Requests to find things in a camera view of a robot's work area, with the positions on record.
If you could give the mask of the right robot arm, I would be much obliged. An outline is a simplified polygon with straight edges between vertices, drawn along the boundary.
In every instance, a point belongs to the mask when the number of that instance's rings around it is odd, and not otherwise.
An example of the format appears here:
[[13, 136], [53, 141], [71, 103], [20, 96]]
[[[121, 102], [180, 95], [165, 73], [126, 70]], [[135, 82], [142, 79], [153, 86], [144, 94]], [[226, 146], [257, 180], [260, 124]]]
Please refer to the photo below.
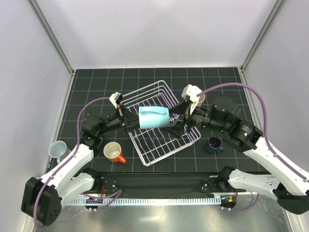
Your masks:
[[222, 133], [222, 141], [232, 149], [260, 163], [272, 176], [261, 176], [225, 166], [217, 177], [208, 177], [205, 193], [249, 190], [274, 199], [282, 208], [296, 215], [309, 210], [309, 182], [300, 168], [267, 143], [266, 136], [254, 124], [239, 118], [240, 108], [229, 96], [213, 100], [211, 110], [196, 107], [185, 99], [169, 109], [178, 118], [163, 130], [179, 139], [192, 127]]

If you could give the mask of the light blue mug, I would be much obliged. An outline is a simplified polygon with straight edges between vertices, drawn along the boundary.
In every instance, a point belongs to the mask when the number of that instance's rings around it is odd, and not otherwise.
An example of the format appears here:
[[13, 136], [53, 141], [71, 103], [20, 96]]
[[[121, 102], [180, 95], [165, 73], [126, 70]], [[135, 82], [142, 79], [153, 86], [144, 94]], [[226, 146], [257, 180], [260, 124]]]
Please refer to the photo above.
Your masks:
[[140, 106], [139, 122], [141, 129], [153, 129], [169, 124], [169, 109], [162, 106]]

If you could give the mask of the tall beige cup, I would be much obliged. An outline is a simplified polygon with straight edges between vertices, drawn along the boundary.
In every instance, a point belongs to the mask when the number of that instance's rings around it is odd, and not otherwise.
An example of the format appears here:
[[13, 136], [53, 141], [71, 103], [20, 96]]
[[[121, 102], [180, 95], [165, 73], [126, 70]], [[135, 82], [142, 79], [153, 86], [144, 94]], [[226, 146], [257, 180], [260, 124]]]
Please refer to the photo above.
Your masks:
[[201, 107], [202, 106], [203, 102], [205, 101], [205, 98], [206, 98], [205, 94], [199, 96], [197, 107]]

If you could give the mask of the dark blue mug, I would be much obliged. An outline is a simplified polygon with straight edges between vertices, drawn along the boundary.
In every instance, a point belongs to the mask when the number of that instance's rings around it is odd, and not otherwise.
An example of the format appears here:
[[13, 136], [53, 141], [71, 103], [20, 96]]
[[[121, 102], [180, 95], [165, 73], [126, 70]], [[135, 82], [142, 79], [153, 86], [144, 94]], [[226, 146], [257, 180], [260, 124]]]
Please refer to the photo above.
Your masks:
[[209, 153], [223, 152], [222, 141], [218, 137], [211, 137], [206, 144], [206, 151]]

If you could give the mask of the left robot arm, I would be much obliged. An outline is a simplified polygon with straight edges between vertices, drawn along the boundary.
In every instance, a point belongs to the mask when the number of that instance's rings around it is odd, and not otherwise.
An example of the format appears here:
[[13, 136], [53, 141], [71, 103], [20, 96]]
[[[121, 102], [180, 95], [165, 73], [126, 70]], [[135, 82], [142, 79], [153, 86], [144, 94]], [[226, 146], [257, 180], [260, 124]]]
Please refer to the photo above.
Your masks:
[[85, 114], [75, 148], [48, 173], [40, 178], [31, 177], [26, 182], [22, 212], [32, 217], [38, 228], [49, 226], [75, 197], [87, 191], [100, 192], [103, 187], [101, 174], [84, 166], [102, 151], [105, 133], [120, 128], [130, 132], [139, 126], [138, 115], [129, 112], [123, 105], [106, 118]]

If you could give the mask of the pale blue mug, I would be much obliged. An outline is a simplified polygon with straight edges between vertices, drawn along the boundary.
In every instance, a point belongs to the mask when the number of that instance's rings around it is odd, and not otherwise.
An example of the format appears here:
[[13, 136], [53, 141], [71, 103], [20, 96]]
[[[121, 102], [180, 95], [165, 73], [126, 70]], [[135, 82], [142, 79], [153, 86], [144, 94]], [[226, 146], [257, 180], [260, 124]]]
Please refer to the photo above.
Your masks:
[[61, 163], [61, 161], [68, 156], [69, 153], [70, 150], [64, 141], [55, 141], [49, 146], [48, 149], [49, 156], [56, 159], [57, 164]]

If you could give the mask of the orange mug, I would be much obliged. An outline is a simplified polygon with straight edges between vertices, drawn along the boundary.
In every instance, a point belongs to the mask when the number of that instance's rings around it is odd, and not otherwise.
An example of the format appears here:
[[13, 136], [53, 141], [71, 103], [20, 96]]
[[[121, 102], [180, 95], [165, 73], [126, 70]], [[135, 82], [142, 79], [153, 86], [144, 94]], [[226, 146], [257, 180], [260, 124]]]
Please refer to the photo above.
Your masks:
[[104, 156], [111, 162], [126, 163], [126, 159], [123, 157], [123, 151], [119, 143], [109, 142], [103, 149]]

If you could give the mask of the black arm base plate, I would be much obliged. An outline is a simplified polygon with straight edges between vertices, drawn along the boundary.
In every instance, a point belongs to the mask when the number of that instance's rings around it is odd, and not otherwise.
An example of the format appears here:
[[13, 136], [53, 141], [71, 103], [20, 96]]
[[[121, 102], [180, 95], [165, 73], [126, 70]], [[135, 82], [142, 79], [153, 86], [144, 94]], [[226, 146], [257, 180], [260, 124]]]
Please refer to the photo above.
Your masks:
[[94, 185], [94, 192], [111, 194], [111, 185], [122, 190], [121, 198], [134, 199], [189, 199], [205, 198], [202, 183], [218, 172], [193, 173], [120, 173], [101, 172], [100, 180]]

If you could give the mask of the black grid mat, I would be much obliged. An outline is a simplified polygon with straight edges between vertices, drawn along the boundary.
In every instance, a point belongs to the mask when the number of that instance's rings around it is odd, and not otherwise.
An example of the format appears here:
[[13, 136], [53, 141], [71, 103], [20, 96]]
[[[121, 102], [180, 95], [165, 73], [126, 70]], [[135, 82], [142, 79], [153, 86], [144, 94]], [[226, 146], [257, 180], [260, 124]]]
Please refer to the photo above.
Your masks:
[[91, 149], [87, 168], [114, 173], [263, 174], [247, 156], [253, 123], [237, 68], [78, 70], [58, 134]]

